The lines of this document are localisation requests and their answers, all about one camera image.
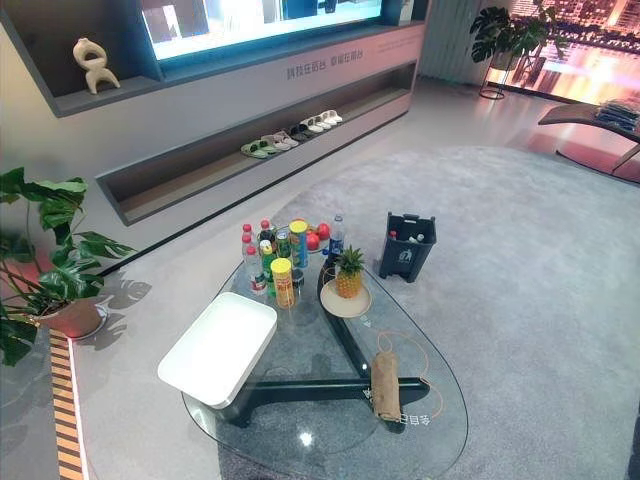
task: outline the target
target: white tray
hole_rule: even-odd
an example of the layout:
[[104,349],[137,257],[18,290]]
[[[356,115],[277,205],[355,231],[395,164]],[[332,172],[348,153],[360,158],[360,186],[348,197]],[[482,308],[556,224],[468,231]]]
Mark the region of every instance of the white tray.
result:
[[158,377],[213,408],[228,406],[276,331],[276,311],[218,295],[158,365]]

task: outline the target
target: sandal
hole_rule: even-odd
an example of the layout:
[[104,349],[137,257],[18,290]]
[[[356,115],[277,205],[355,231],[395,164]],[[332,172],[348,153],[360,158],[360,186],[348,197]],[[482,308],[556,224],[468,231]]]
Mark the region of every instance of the sandal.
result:
[[267,158],[269,156],[267,152],[260,149],[260,145],[258,144],[258,142],[247,143],[246,145],[242,146],[240,151],[248,157]]
[[315,118],[309,117],[306,120],[300,122],[300,125],[305,125],[309,130],[313,133],[322,133],[324,132],[324,128],[315,124]]
[[298,145],[300,145],[293,138],[287,135],[287,132],[285,132],[284,130],[280,130],[279,132],[274,133],[273,137],[276,140],[279,140],[280,142],[290,145],[292,147],[297,147]]
[[291,135],[291,138],[294,138],[300,143],[304,143],[307,140],[309,140],[309,137],[304,133],[302,133],[302,129],[300,127],[303,127],[303,126],[304,128],[307,128],[306,125],[294,125],[287,129],[289,131],[289,135]]
[[287,145],[286,143],[282,143],[280,140],[278,140],[276,138],[275,135],[263,135],[261,137],[261,140],[264,140],[265,142],[267,142],[269,145],[271,145],[272,147],[281,150],[281,151],[286,151],[286,150],[290,150],[291,149],[291,145]]
[[342,117],[336,113],[335,110],[327,110],[327,113],[329,114],[329,118],[331,120],[334,120],[338,123],[342,123],[344,121],[342,120]]
[[315,124],[320,128],[324,128],[325,130],[329,130],[331,128],[331,125],[322,121],[321,115],[316,115],[315,117],[313,117],[313,119],[315,121]]
[[256,140],[254,143],[257,143],[260,146],[260,150],[263,152],[267,152],[269,155],[275,155],[276,153],[280,153],[281,150],[278,150],[276,147],[269,145],[269,142],[266,140]]
[[329,115],[328,111],[322,112],[320,114],[320,117],[322,117],[322,121],[324,123],[327,123],[327,124],[331,125],[332,127],[335,127],[338,124],[338,122],[336,122],[333,118],[331,118],[331,116]]

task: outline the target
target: rolled towel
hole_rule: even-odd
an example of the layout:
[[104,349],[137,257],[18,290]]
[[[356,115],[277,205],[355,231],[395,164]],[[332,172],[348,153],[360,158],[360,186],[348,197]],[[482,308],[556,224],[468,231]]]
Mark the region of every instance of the rolled towel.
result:
[[380,352],[373,360],[371,372],[373,412],[383,420],[400,421],[400,386],[398,360],[393,352]]

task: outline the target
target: television screen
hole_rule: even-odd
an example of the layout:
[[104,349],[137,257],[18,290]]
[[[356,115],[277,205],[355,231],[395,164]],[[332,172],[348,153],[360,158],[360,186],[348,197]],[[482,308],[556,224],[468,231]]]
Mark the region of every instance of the television screen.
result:
[[382,0],[142,0],[156,58],[380,16]]

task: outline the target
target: yellow canister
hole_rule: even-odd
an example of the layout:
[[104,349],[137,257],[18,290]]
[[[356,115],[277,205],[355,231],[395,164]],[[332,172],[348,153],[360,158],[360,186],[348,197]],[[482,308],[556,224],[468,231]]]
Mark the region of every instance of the yellow canister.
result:
[[281,308],[290,308],[295,303],[291,262],[287,258],[277,258],[271,262],[273,283],[276,289],[276,303]]

